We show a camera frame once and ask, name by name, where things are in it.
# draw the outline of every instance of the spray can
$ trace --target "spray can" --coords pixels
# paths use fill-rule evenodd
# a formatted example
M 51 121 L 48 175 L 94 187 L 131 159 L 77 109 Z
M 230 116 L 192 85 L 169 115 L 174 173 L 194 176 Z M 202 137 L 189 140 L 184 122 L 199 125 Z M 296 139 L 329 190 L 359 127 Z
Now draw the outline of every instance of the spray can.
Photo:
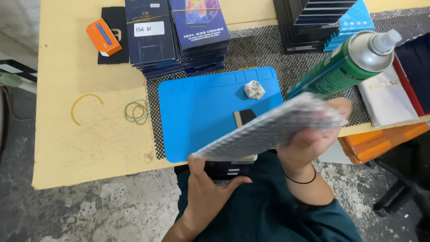
M 393 63 L 393 49 L 401 40 L 393 29 L 357 32 L 293 84 L 285 92 L 285 100 L 302 92 L 326 98 L 378 75 Z

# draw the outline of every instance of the phone screen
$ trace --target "phone screen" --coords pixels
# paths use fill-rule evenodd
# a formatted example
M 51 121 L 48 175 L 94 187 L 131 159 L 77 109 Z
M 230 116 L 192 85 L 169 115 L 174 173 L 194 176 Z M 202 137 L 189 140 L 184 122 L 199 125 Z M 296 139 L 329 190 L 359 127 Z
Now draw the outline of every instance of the phone screen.
M 185 0 L 187 26 L 206 26 L 206 0 Z

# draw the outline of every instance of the green rubber band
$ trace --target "green rubber band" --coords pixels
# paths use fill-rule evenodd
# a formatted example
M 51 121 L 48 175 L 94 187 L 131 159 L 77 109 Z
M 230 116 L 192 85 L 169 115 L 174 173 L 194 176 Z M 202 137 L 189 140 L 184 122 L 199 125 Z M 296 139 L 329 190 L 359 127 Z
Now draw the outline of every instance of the green rubber band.
M 127 117 L 127 107 L 128 107 L 128 106 L 130 106 L 132 103 L 134 103 L 134 102 L 138 102 L 138 101 L 144 101 L 144 102 L 145 102 L 145 105 L 146 105 L 146 112 L 145 112 L 145 114 L 144 114 L 140 119 L 138 119 L 138 120 L 129 120 L 129 118 Z M 143 120 L 143 119 L 148 115 L 148 112 L 149 112 L 149 104 L 148 104 L 148 101 L 147 101 L 147 100 L 145 100 L 145 99 L 139 99 L 139 100 L 135 100 L 135 101 L 129 102 L 129 103 L 126 105 L 126 107 L 124 108 L 124 117 L 126 118 L 126 120 L 127 120 L 128 122 L 137 123 L 137 122 L 139 122 L 139 121 Z

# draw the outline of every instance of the blue silicone mat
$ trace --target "blue silicone mat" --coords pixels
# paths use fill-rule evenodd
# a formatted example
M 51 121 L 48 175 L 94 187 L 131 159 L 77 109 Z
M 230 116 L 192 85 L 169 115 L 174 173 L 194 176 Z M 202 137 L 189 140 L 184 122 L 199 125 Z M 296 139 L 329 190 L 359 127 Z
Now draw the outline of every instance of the blue silicone mat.
M 266 91 L 259 100 L 248 99 L 244 91 L 252 80 Z M 235 130 L 234 111 L 251 109 L 260 116 L 283 103 L 271 67 L 163 81 L 158 95 L 164 152 L 174 163 Z

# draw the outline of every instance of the table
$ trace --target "table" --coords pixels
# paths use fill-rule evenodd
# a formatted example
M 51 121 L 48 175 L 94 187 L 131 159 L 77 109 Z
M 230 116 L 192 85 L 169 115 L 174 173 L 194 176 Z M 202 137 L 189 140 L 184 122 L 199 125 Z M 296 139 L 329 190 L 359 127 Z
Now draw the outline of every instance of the table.
M 276 25 L 272 0 L 219 0 L 229 30 Z M 366 0 L 371 12 L 426 6 L 426 0 Z M 155 158 L 151 119 L 145 125 L 124 119 L 124 106 L 147 99 L 146 80 L 129 64 L 97 65 L 85 29 L 104 6 L 123 0 L 42 0 L 33 187 L 46 189 L 185 164 Z M 84 97 L 98 95 L 102 101 Z M 420 121 L 428 121 L 430 116 Z M 367 132 L 370 124 L 341 135 Z

